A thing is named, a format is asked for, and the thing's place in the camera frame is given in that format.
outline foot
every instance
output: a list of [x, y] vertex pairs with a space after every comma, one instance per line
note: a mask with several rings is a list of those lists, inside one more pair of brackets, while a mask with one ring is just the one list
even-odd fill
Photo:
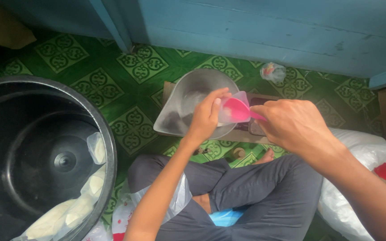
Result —
[[193, 200], [195, 200], [203, 209], [205, 209], [207, 214], [211, 213], [211, 205], [209, 204], [209, 194], [203, 194], [198, 196], [193, 196]]
[[274, 157], [275, 157], [275, 153], [273, 152], [272, 148], [269, 148], [266, 151], [266, 153], [263, 155], [263, 157], [260, 158], [258, 161], [254, 162], [253, 165], [270, 162], [273, 160]]

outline pink plastic scoop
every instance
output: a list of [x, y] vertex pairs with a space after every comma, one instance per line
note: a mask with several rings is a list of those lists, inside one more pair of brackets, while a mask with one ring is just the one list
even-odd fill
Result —
[[263, 116], [250, 111], [250, 108], [237, 98], [230, 98], [223, 104], [223, 109], [229, 109], [233, 122], [243, 122], [248, 117], [267, 121]]

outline black plastic bucket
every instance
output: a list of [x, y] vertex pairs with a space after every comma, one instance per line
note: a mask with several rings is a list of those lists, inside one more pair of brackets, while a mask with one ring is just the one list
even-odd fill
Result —
[[114, 187], [114, 137], [97, 107], [61, 83], [0, 78], [0, 241], [22, 234], [55, 205], [78, 198], [99, 165], [86, 143], [102, 134], [107, 157], [101, 196], [84, 222], [61, 240], [80, 241], [101, 217]]

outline tiled floor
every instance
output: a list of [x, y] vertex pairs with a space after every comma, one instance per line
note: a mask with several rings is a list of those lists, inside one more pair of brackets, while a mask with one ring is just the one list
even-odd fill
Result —
[[[123, 54], [113, 40], [54, 32], [35, 32], [38, 41], [0, 58], [0, 76], [37, 75], [62, 82], [93, 101], [115, 134], [118, 175], [121, 187], [126, 170], [143, 153], [171, 155], [179, 138], [160, 136], [153, 122], [162, 108], [164, 81], [176, 82], [192, 69], [218, 69], [231, 77], [240, 90], [310, 100], [316, 104], [329, 127], [382, 134], [377, 95], [367, 88], [367, 79], [287, 68], [284, 82], [274, 84], [260, 77], [262, 63], [184, 50], [144, 46], [137, 54]], [[268, 148], [276, 156], [286, 152], [276, 146], [209, 140], [203, 148], [212, 151], [192, 157], [207, 162], [228, 157], [231, 167], [251, 164]], [[243, 147], [243, 160], [233, 160], [230, 150]], [[114, 194], [103, 219], [110, 222], [117, 196]], [[305, 240], [318, 241], [328, 233], [344, 240], [319, 217], [315, 217]]]

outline trousers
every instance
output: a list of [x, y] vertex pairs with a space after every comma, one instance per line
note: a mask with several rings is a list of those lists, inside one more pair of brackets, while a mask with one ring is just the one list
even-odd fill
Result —
[[[141, 155], [128, 170], [131, 193], [151, 185], [170, 157]], [[190, 161], [185, 170], [193, 196], [209, 193], [211, 211], [247, 208], [229, 227], [215, 226], [193, 199], [164, 223], [156, 241], [301, 241], [314, 216], [323, 178], [294, 154], [230, 168], [225, 159]]]

